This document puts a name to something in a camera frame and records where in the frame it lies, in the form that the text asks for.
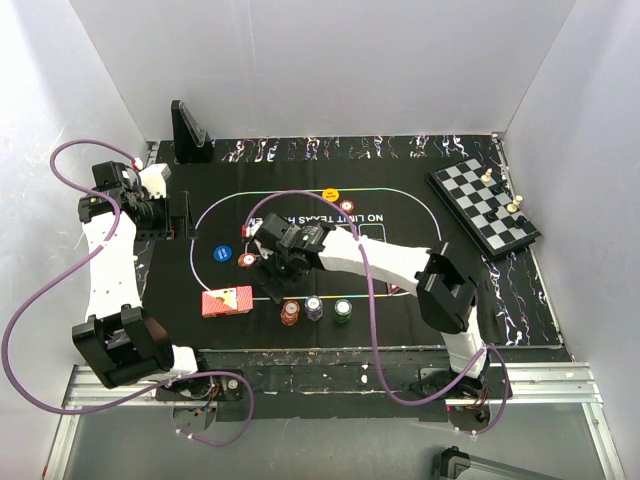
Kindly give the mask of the yellow round blind button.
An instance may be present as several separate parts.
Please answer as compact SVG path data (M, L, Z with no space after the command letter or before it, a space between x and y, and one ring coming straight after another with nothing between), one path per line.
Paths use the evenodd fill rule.
M329 202L336 202L340 197L340 193L335 188L327 188L322 192L322 198Z

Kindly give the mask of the black case bottom corner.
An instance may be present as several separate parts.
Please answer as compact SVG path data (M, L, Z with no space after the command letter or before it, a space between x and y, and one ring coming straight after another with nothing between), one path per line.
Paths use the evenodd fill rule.
M435 454L432 479L553 479L553 476L470 455L452 446Z

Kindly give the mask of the black chess piece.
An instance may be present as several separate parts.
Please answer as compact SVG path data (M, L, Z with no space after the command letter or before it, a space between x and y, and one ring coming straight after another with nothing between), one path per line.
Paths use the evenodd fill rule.
M500 181L494 185L495 194L499 194L500 192L504 192L508 189L508 184L506 181Z

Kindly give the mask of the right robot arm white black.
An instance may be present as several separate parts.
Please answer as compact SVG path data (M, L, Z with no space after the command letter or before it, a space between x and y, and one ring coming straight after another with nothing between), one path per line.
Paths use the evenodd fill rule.
M268 215L243 228L258 259L249 270L275 302L311 270L360 275L394 284L417 298L423 321L438 331L449 354L454 389L475 397L489 384L488 355L477 321L477 275L440 249L407 247L370 239L322 221L304 226Z

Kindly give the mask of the blue round blind button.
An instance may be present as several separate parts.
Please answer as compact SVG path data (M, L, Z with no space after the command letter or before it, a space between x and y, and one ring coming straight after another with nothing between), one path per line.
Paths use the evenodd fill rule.
M228 245L220 245L213 252L213 258L220 263L229 261L232 256L232 249Z

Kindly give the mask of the green poker chip stack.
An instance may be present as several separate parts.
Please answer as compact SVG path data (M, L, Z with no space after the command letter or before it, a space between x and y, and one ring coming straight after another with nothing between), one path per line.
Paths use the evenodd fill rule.
M333 318L337 323L346 323L351 319L352 304L348 299L338 299L334 304Z

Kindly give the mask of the red poker chip stack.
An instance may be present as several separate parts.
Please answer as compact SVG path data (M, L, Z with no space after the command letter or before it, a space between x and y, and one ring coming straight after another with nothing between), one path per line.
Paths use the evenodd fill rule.
M300 314L300 305L296 300L287 300L284 302L280 318L285 326L293 326Z

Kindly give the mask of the red chips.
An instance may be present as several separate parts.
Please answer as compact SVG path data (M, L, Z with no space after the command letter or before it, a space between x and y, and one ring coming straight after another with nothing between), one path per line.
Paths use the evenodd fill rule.
M241 268L249 268L256 263L258 256L252 252L246 252L238 257L238 265Z
M340 203L340 209L346 213L351 213L355 208L355 205L352 201L350 200L343 200Z

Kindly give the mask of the red playing card deck box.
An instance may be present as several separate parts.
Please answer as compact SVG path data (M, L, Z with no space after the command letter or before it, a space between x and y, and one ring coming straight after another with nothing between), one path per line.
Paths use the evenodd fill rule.
M245 314L252 309L251 286L226 287L202 292L201 315L203 318Z

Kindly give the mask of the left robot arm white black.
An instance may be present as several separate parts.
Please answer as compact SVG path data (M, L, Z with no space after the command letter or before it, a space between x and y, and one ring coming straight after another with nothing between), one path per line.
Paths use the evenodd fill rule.
M188 398L203 399L211 373L144 309L135 269L135 243L194 237L189 195L168 194L166 164L130 172L104 162L92 171L96 186L80 199L78 213L89 248L100 252L89 262L86 320L73 328L73 343L107 388L179 376Z

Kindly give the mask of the black card shoe holder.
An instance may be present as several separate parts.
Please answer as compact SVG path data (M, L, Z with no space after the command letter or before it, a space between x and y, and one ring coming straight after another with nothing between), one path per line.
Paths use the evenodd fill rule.
M210 163L214 160L214 143L209 133L198 125L182 100L171 102L174 152L179 164Z

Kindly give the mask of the black poker felt mat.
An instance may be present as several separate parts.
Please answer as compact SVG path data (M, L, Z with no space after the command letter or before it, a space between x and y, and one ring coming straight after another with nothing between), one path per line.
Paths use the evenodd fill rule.
M414 160L180 165L192 240L158 243L143 303L180 345L440 346L506 330L479 251Z

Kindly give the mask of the blue poker chip stack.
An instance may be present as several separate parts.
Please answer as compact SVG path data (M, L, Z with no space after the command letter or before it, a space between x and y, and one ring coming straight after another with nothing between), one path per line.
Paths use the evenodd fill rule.
M309 296L305 300L304 310L310 321L319 321L323 316L323 302L318 296Z

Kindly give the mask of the white chess piece tall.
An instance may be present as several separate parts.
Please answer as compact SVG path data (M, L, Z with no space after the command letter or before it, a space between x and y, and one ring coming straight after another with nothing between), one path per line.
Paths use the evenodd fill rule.
M484 174L481 176L481 181L483 183L488 183L491 180L492 177L492 169L489 168L487 169Z

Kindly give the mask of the black silver chess board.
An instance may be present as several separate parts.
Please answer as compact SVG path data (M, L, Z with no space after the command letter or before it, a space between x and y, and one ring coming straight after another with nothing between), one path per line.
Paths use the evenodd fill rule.
M494 190L494 185L504 180L492 173L488 183L481 181L489 168L474 158L465 159L431 171L428 181L482 254L499 260L528 247L541 232L520 207L515 213L507 211L514 197L508 189L499 194ZM486 214L493 209L499 210L499 219L489 222Z

